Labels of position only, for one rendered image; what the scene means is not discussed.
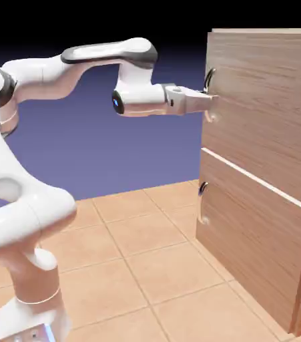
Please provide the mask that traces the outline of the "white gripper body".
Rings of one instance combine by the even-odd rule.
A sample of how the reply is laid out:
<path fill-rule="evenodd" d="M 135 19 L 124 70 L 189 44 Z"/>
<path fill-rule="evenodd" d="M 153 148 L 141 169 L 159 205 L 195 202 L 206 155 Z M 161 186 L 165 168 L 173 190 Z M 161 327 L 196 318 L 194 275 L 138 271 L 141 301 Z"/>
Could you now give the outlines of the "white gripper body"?
<path fill-rule="evenodd" d="M 185 104 L 184 113 L 196 113 L 208 111 L 216 104 L 219 96 L 210 95 L 206 92 L 192 90 L 190 88 L 184 88 Z"/>

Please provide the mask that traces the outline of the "long curved metal handle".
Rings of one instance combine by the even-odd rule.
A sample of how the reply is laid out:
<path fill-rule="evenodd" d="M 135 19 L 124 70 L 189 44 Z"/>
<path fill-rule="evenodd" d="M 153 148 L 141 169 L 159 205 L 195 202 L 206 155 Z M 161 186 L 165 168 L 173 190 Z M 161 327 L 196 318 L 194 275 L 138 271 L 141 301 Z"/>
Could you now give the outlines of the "long curved metal handle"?
<path fill-rule="evenodd" d="M 213 67 L 206 74 L 206 78 L 204 81 L 204 93 L 205 94 L 208 94 L 208 92 L 209 92 L 210 82 L 211 82 L 215 72 L 216 72 L 216 68 Z M 211 113 L 211 111 L 208 111 L 208 110 L 206 110 L 204 112 L 204 116 L 205 116 L 206 121 L 209 123 L 212 123 L 216 119 L 215 115 L 213 113 Z"/>

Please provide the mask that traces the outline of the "large light wood door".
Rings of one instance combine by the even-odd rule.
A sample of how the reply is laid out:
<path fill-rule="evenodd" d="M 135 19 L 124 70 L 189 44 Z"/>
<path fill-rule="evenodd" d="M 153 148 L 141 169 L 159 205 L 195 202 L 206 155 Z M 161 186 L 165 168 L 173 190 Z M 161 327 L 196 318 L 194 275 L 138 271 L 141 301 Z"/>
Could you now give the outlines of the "large light wood door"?
<path fill-rule="evenodd" d="M 215 29 L 202 146 L 301 202 L 301 29 Z"/>

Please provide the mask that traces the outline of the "light wood cabinet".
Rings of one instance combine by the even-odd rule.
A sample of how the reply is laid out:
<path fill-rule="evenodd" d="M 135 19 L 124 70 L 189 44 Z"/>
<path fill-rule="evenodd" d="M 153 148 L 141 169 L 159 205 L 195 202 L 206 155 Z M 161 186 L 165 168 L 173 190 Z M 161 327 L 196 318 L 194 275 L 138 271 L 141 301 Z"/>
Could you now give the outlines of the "light wood cabinet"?
<path fill-rule="evenodd" d="M 208 35 L 197 239 L 301 335 L 301 28 Z"/>

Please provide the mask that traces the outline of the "small light wood door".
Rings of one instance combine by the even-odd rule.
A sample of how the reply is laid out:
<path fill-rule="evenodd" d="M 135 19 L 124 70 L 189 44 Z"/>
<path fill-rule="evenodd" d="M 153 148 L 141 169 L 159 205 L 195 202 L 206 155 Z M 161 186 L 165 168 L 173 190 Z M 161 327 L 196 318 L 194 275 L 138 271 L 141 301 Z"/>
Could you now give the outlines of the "small light wood door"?
<path fill-rule="evenodd" d="M 301 303 L 301 204 L 201 151 L 197 237 L 287 332 Z"/>

